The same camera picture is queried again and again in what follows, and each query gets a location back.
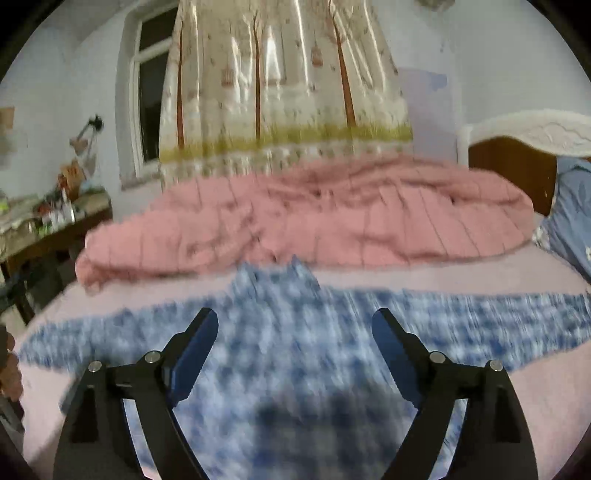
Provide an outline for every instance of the pillow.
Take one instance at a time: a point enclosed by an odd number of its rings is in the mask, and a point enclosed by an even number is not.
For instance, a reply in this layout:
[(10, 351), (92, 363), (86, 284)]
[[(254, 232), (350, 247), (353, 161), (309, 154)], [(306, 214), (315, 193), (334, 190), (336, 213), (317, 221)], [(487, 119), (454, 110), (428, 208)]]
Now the pillow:
[(534, 233), (541, 248), (562, 257), (591, 283), (591, 163), (558, 157), (550, 214)]

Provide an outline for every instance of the mattress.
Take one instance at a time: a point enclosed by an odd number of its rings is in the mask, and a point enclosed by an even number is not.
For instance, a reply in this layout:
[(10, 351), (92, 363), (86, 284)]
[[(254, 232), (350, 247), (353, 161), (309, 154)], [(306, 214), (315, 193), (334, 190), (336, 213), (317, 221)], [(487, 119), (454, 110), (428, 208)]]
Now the mattress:
[[(315, 270), (320, 284), (335, 287), (386, 287), (391, 290), (508, 294), (552, 291), (579, 294), (586, 282), (569, 265), (529, 244), (498, 258), (411, 270)], [(114, 282), (95, 294), (71, 285), (37, 316), (21, 343), (37, 326), (82, 316), (137, 309), (168, 300), (198, 297), (224, 289), (233, 274), (181, 277), (136, 284)], [(591, 423), (591, 342), (529, 364), (511, 375), (527, 419), (540, 480), (562, 467)], [(43, 479), (51, 478), (63, 415), (59, 402), (73, 378), (69, 374), (22, 365), (26, 415), (24, 456)]]

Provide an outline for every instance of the tree trunk print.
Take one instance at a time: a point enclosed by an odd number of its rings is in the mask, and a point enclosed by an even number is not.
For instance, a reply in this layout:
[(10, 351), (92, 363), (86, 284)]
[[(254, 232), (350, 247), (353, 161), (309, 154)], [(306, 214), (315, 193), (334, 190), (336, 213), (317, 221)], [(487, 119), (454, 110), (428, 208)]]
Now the tree trunk print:
[(181, 68), (183, 66), (183, 27), (181, 23), (181, 32), (178, 39), (178, 79), (177, 79), (177, 138), (178, 149), (184, 148), (184, 128), (183, 128), (183, 91), (181, 85)]
[(256, 18), (258, 12), (252, 19), (252, 34), (255, 40), (255, 82), (256, 82), (256, 100), (255, 100), (255, 132), (256, 141), (261, 139), (261, 49), (259, 46), (258, 33), (256, 31)]
[(339, 52), (340, 79), (343, 84), (343, 100), (345, 101), (345, 116), (347, 117), (347, 127), (356, 125), (355, 110), (353, 108), (353, 97), (351, 97), (351, 86), (349, 85), (349, 76), (347, 75), (347, 65), (345, 65), (345, 56), (343, 55), (343, 42), (340, 37), (339, 27), (336, 25), (335, 17), (332, 17), (332, 23), (335, 28), (336, 48)]

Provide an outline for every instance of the window sill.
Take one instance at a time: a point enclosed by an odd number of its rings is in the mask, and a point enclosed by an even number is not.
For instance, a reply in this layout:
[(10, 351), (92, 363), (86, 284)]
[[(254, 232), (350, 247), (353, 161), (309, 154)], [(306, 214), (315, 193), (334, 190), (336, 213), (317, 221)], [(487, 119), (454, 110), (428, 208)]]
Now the window sill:
[(154, 181), (160, 181), (160, 172), (153, 172), (147, 173), (142, 175), (141, 177), (131, 177), (127, 179), (121, 179), (121, 191), (127, 192), (129, 190), (133, 190), (148, 183), (152, 183)]

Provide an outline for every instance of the birdcage print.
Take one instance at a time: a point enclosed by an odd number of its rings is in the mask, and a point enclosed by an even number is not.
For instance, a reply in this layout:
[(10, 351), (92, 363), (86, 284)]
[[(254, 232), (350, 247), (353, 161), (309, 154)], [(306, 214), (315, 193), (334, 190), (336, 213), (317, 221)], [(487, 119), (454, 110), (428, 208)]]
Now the birdcage print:
[(322, 61), (322, 51), (318, 45), (314, 45), (312, 47), (312, 66), (316, 67), (317, 69), (324, 65)]
[(222, 70), (222, 87), (233, 87), (235, 79), (236, 75), (234, 74), (234, 69), (231, 69), (230, 66), (227, 66)]

